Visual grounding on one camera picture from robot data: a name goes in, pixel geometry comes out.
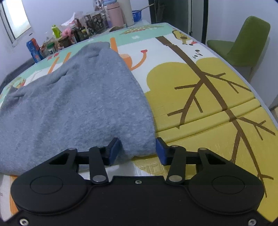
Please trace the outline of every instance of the white bottle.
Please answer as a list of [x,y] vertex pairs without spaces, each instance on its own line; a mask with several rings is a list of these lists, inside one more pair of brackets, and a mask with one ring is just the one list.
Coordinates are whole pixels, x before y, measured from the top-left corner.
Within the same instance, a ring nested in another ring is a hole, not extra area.
[[124,23],[127,26],[134,25],[130,0],[117,0],[117,2],[120,4]]

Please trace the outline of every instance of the play mat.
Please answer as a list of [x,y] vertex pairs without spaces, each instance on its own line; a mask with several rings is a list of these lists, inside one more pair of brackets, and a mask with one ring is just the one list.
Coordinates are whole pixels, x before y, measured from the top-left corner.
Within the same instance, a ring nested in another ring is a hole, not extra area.
[[[258,211],[277,218],[278,137],[276,122],[254,89],[203,44],[169,24],[151,24],[98,36],[35,64],[9,85],[19,88],[50,74],[90,42],[107,41],[127,63],[154,116],[156,136],[188,151],[206,147],[256,175],[265,188]],[[157,156],[107,168],[112,175],[163,175]],[[187,165],[186,178],[196,173]]]

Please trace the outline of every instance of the gray sweater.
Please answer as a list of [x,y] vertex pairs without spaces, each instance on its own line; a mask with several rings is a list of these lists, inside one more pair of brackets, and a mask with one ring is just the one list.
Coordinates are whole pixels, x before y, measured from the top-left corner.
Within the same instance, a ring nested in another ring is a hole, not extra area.
[[118,137],[117,161],[155,153],[147,99],[108,42],[83,47],[52,74],[12,88],[0,109],[0,172],[20,175],[61,151]]

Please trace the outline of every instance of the white wall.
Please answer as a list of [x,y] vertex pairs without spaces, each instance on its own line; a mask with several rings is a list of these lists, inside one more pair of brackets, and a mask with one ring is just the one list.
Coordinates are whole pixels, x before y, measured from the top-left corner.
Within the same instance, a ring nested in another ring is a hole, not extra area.
[[[130,0],[132,10],[139,10],[149,5],[148,0]],[[151,23],[151,15],[150,9],[142,10],[142,19],[145,19],[149,23]]]
[[192,37],[202,41],[204,18],[204,1],[192,1]]
[[[51,31],[53,24],[60,25],[64,23],[72,17],[73,12],[83,11],[83,13],[87,13],[94,10],[93,0],[22,0],[22,3],[32,27],[33,35],[28,36],[31,33],[28,32],[19,44],[13,48],[4,25],[0,21],[0,83],[8,73],[32,58],[26,47],[27,41],[34,37],[41,45],[46,38],[45,33]],[[141,9],[147,5],[148,0],[131,0],[133,10]],[[142,11],[142,18],[151,23],[149,9]]]
[[269,43],[251,80],[251,85],[268,107],[278,94],[277,12],[278,3],[275,0],[209,0],[207,40],[235,41],[248,16],[256,16],[270,23]]
[[225,0],[209,0],[207,40],[217,40],[222,37],[224,2]]

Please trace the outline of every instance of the metal pin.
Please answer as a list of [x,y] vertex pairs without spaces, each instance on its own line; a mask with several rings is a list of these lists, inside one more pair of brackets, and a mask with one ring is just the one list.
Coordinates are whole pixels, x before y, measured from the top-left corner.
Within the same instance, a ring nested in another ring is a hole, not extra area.
[[29,224],[29,221],[26,220],[26,219],[24,219],[24,218],[22,218],[22,219],[19,220],[19,223],[20,223],[22,226],[27,226],[27,225]]
[[255,219],[251,219],[248,221],[248,226],[255,226],[257,221]]
[[182,177],[179,175],[172,175],[169,177],[169,181],[172,182],[180,182],[182,180]]
[[103,175],[96,175],[93,177],[93,181],[95,182],[103,182],[106,180],[106,176]]

